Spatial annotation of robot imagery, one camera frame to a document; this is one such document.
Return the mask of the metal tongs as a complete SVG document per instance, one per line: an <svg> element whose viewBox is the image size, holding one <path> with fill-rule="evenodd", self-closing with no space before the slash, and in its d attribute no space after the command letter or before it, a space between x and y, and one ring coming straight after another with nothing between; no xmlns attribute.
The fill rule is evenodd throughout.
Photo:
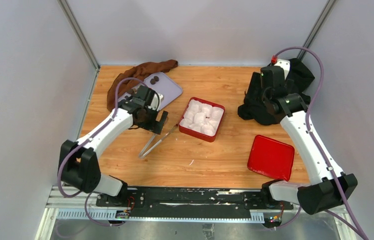
<svg viewBox="0 0 374 240"><path fill-rule="evenodd" d="M138 154L140 159L144 159L147 155L151 153L158 145L160 145L166 138L168 138L177 128L179 124L175 124L166 134L164 134L159 140L157 140L158 135L153 134L148 142L145 144L144 148Z"/></svg>

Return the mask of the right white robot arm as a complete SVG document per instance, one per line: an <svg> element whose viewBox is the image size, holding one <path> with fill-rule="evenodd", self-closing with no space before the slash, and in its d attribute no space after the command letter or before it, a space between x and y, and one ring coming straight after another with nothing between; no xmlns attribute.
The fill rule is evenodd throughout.
<svg viewBox="0 0 374 240"><path fill-rule="evenodd" d="M346 205L358 180L346 174L320 143L310 110L299 93L289 90L289 60L275 59L252 74L244 98L249 116L264 126L280 124L297 147L310 183L291 183L281 177L262 185L261 204L273 209L281 201L297 204L313 215Z"/></svg>

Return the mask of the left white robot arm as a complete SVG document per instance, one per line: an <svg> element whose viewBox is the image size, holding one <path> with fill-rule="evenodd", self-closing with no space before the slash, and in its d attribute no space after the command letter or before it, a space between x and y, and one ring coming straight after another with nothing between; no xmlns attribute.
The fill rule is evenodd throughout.
<svg viewBox="0 0 374 240"><path fill-rule="evenodd" d="M118 101L109 116L78 140L66 140L60 149L57 180L84 193L108 195L115 206L128 201L128 185L123 180L101 173L99 157L124 131L136 126L161 134L168 112L157 120L164 96L141 85L128 99Z"/></svg>

